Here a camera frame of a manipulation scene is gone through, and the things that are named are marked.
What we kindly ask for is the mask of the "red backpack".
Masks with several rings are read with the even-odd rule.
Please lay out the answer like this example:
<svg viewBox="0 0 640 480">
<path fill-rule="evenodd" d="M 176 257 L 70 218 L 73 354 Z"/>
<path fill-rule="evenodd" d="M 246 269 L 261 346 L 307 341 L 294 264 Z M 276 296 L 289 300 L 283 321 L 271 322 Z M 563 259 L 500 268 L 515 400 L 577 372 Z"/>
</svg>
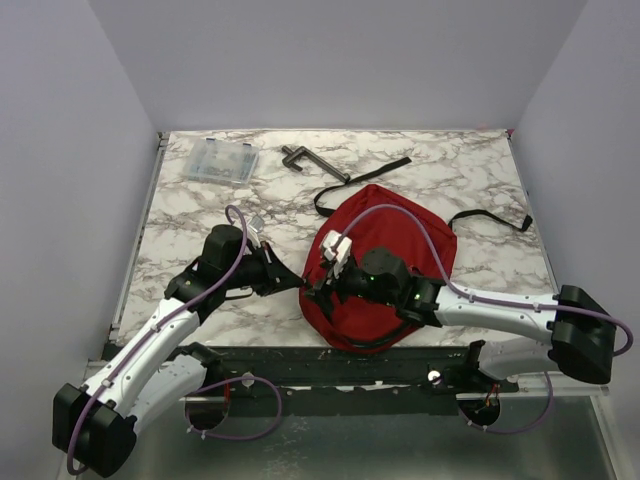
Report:
<svg viewBox="0 0 640 480">
<path fill-rule="evenodd" d="M 359 214 L 379 204 L 399 206 L 413 214 L 428 231 L 445 271 L 448 274 L 452 272 L 457 252 L 452 221 L 446 222 L 426 208 L 376 184 L 363 187 L 336 209 L 321 207 L 321 196 L 331 190 L 328 187 L 314 198 L 316 211 L 326 221 L 313 240 L 303 269 L 307 285 L 320 280 L 325 273 L 321 267 L 320 245 L 326 234 L 331 230 L 343 231 Z M 350 231 L 348 237 L 353 242 L 351 252 L 357 260 L 373 248 L 386 247 L 414 272 L 436 279 L 442 277 L 424 236 L 415 223 L 399 211 L 381 209 L 369 214 Z M 359 298 L 347 299 L 329 316 L 303 293 L 299 294 L 299 305 L 307 322 L 329 345 L 342 351 L 381 352 L 417 330 L 399 319 L 393 308 Z"/>
</svg>

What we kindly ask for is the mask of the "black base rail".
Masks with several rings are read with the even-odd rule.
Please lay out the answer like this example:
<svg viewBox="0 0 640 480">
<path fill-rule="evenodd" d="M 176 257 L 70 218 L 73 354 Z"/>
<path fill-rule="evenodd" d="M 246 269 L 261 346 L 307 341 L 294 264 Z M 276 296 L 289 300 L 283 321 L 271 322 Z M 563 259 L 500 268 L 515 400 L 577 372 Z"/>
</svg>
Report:
<svg viewBox="0 0 640 480">
<path fill-rule="evenodd" d="M 454 415 L 493 383 L 472 366 L 479 346 L 394 347 L 374 355 L 328 347 L 179 347 L 136 397 L 148 420 L 177 403 L 199 421 L 233 417 Z"/>
</svg>

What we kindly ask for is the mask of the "right aluminium extrusion rail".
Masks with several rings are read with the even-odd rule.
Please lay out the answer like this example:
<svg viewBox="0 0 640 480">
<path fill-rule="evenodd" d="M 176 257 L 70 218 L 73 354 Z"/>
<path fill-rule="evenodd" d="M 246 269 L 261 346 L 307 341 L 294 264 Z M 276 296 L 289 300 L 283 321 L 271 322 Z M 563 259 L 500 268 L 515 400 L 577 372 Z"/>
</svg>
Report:
<svg viewBox="0 0 640 480">
<path fill-rule="evenodd" d="M 559 372 L 548 374 L 555 396 L 568 397 L 599 397 L 608 396 L 608 385 L 593 385 L 580 382 Z M 508 378 L 518 386 L 518 393 L 528 396 L 545 397 L 548 395 L 548 383 L 543 373 L 514 375 Z"/>
</svg>

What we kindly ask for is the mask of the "clear plastic organizer box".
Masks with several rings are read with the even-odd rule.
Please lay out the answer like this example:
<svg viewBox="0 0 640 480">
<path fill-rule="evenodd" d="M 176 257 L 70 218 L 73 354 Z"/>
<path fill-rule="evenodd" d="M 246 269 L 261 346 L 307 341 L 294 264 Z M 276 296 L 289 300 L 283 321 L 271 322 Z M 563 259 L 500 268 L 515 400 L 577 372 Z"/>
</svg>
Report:
<svg viewBox="0 0 640 480">
<path fill-rule="evenodd" d="M 245 185 L 259 162 L 259 152 L 249 143 L 200 139 L 194 143 L 182 173 L 201 183 Z"/>
</svg>

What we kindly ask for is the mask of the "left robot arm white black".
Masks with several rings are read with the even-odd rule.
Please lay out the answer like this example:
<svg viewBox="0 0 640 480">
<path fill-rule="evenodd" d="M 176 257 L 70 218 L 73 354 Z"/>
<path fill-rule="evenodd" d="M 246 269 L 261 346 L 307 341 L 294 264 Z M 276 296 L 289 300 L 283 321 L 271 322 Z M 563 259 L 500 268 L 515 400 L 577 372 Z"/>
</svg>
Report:
<svg viewBox="0 0 640 480">
<path fill-rule="evenodd" d="M 117 472 L 143 430 L 193 391 L 214 393 L 220 368 L 205 353 L 177 354 L 179 344 L 221 306 L 230 290 L 268 296 L 302 285 L 266 242 L 249 243 L 246 229 L 217 225 L 201 255 L 165 290 L 138 333 L 95 375 L 65 384 L 53 401 L 52 442 L 73 475 Z"/>
</svg>

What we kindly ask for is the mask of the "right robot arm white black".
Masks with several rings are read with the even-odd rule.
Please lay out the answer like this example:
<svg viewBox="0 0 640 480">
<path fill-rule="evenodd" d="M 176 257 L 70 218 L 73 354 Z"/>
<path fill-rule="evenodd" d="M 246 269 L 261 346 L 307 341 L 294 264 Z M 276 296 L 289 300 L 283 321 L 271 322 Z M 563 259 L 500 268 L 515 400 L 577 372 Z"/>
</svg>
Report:
<svg viewBox="0 0 640 480">
<path fill-rule="evenodd" d="M 305 291 L 325 316 L 350 297 L 394 309 L 411 327 L 464 326 L 496 330 L 512 340 L 482 343 L 460 367 L 460 379 L 480 392 L 520 373 L 559 371 L 588 384 L 610 382 L 616 328 L 583 289 L 562 286 L 557 295 L 474 293 L 411 271 L 384 247 L 353 255 L 327 252 L 321 277 Z"/>
</svg>

